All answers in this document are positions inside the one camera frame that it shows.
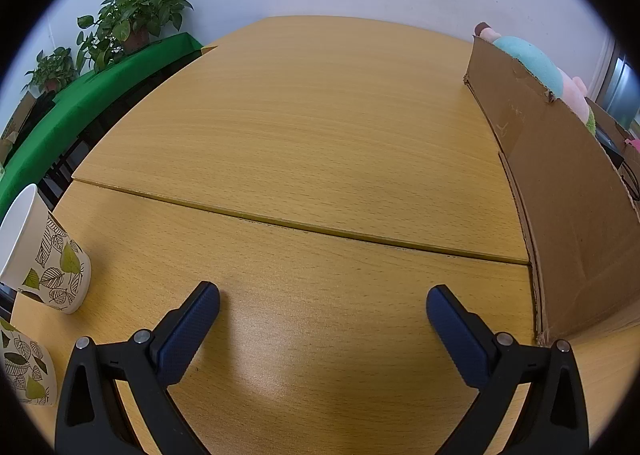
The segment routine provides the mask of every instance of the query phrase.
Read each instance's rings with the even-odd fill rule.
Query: pink plush
[[[562,76],[562,101],[564,101],[572,112],[578,116],[578,119],[586,125],[589,119],[589,104],[587,100],[584,99],[584,94],[582,94],[580,88],[580,85],[584,87],[584,83],[577,76],[571,79],[560,67],[558,67],[558,70]]]
[[[495,41],[501,37],[501,34],[494,31],[486,22],[480,22],[474,29],[474,34],[490,44],[494,44]],[[560,98],[571,111],[578,116],[580,121],[587,125],[591,113],[589,104],[586,99],[584,99],[587,95],[587,87],[578,76],[571,79],[560,67],[556,68],[562,77],[562,96],[560,96]]]
[[[640,152],[640,140],[625,140],[625,143],[633,146],[638,152]]]

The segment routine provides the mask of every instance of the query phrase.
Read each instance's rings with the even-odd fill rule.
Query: cardboard flap
[[[636,301],[640,220],[597,140],[522,63],[481,38],[466,83],[526,209],[522,224],[539,269],[539,342],[575,335]]]

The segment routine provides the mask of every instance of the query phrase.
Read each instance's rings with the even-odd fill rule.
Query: cardboard box
[[[31,112],[31,109],[33,109],[33,106],[35,104],[36,98],[34,98],[33,95],[29,91],[27,91],[27,93],[20,100],[20,103],[16,107],[14,114],[11,116],[11,119],[9,119],[9,122],[6,124],[6,127],[4,127],[4,131],[2,132],[2,136],[0,136],[0,139],[6,139],[13,132],[19,133],[22,125],[26,121]]]
[[[465,83],[494,131],[516,200],[538,343],[640,321],[638,208],[599,142],[522,63],[481,38]],[[601,126],[624,142],[610,121]]]

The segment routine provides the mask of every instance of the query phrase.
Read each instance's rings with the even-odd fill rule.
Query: teal plush
[[[562,76],[558,67],[535,45],[516,36],[501,36],[494,45],[519,60],[556,98],[562,97]]]

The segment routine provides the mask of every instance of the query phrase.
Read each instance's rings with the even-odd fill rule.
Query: pink object
[[[495,32],[492,28],[484,28],[480,31],[480,38],[492,44],[502,35],[499,32]]]
[[[625,143],[633,146],[638,152],[640,152],[640,140],[625,140]]]
[[[587,90],[584,83],[577,76],[571,79],[560,67],[558,67],[558,70],[562,76],[562,101],[586,125],[589,120],[589,104],[584,99],[584,94],[582,94],[581,87],[584,88],[585,92]]]
[[[576,85],[578,85],[578,89],[580,89],[580,92],[582,93],[582,95],[584,97],[587,97],[587,85],[584,84],[584,81],[582,81],[582,78],[580,78],[580,76],[574,76],[572,80]]]

